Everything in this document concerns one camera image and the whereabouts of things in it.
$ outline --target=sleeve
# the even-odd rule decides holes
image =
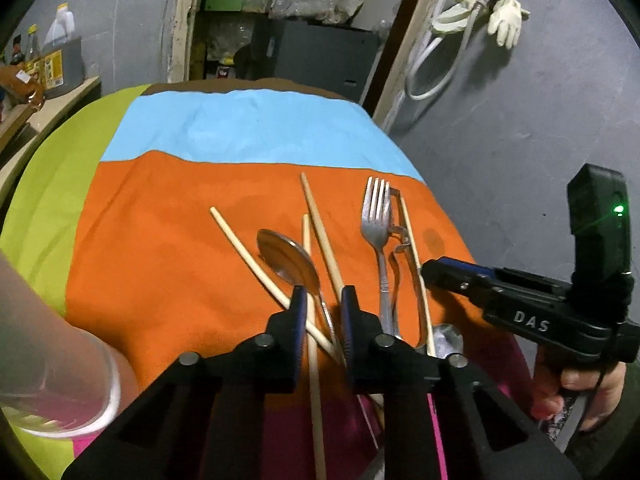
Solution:
[[[640,365],[627,365],[622,398],[609,420],[571,440],[566,455],[584,480],[634,478],[640,452]]]

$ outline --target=metal fork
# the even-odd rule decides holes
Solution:
[[[360,232],[364,239],[374,248],[378,258],[378,275],[380,277],[380,323],[382,332],[394,335],[391,304],[389,301],[389,280],[386,276],[386,260],[383,252],[389,239],[389,219],[391,197],[389,183],[372,176],[367,180],[367,188],[362,200]]]

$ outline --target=gray wall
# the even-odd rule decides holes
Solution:
[[[87,76],[102,77],[102,94],[166,79],[175,0],[37,0],[16,31],[24,48],[32,23],[42,46],[62,2],[69,2],[82,34]]]
[[[444,93],[405,101],[390,135],[478,262],[564,280],[574,261],[567,182],[585,162],[622,171],[638,262],[640,50],[607,0],[520,1],[531,17],[516,49],[483,27]],[[440,47],[418,74],[425,85],[457,43]]]

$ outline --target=hose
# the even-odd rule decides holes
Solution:
[[[478,18],[478,14],[487,7],[485,2],[479,0],[472,8],[471,15],[469,16],[468,22],[466,22],[466,27],[464,34],[462,35],[462,43],[460,43],[460,48],[458,49],[458,54],[456,55],[456,59],[453,61],[453,65],[449,71],[445,74],[445,76],[437,83],[436,86],[425,92],[424,94],[414,95],[412,90],[414,88],[414,77],[418,72],[424,61],[430,56],[430,54],[436,49],[436,47],[442,42],[443,37],[438,36],[435,40],[431,41],[431,43],[424,49],[424,52],[420,54],[416,62],[414,63],[411,70],[409,70],[409,74],[404,83],[404,91],[408,95],[409,99],[413,101],[423,101],[424,99],[428,99],[429,97],[433,97],[437,93],[439,93],[448,83],[451,81],[454,73],[458,69],[458,65],[462,60],[462,55],[466,50],[466,46],[469,43],[469,38],[471,37],[471,32],[473,31],[474,24],[476,23],[476,19]]]

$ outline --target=metal bolt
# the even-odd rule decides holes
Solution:
[[[273,344],[275,343],[275,339],[271,334],[263,333],[258,334],[256,337],[254,337],[254,342],[260,348],[269,348],[270,346],[273,346]]]
[[[196,364],[200,359],[200,356],[196,352],[183,352],[178,357],[178,361],[182,366],[191,366]]]
[[[380,334],[375,338],[376,345],[382,348],[389,348],[396,341],[396,338],[390,334]]]
[[[449,364],[454,368],[464,368],[469,364],[469,361],[462,354],[451,354],[447,360]]]

